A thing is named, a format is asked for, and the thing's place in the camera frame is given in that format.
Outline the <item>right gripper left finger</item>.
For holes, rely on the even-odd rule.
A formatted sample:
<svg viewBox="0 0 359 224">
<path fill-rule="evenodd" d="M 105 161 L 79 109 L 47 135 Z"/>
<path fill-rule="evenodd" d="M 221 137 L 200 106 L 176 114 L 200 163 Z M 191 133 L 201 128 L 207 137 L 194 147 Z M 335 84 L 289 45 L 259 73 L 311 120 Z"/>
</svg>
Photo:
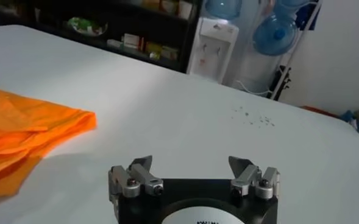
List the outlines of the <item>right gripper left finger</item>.
<svg viewBox="0 0 359 224">
<path fill-rule="evenodd" d="M 115 201 L 120 195 L 136 198 L 142 189 L 148 195 L 158 197 L 164 193 L 163 180 L 151 174 L 152 155 L 134 159 L 127 169 L 113 166 L 108 171 L 108 195 Z"/>
</svg>

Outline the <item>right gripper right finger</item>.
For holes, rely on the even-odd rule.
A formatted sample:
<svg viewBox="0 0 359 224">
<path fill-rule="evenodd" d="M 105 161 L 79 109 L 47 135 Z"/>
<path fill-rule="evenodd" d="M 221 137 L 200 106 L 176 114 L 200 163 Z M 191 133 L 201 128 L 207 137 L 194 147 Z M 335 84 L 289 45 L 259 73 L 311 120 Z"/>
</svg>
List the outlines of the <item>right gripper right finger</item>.
<svg viewBox="0 0 359 224">
<path fill-rule="evenodd" d="M 244 197 L 252 191 L 262 200 L 279 199 L 280 172 L 275 167 L 268 167 L 262 172 L 249 159 L 235 156 L 229 156 L 229 165 L 235 177 L 230 181 L 232 192 Z"/>
</svg>

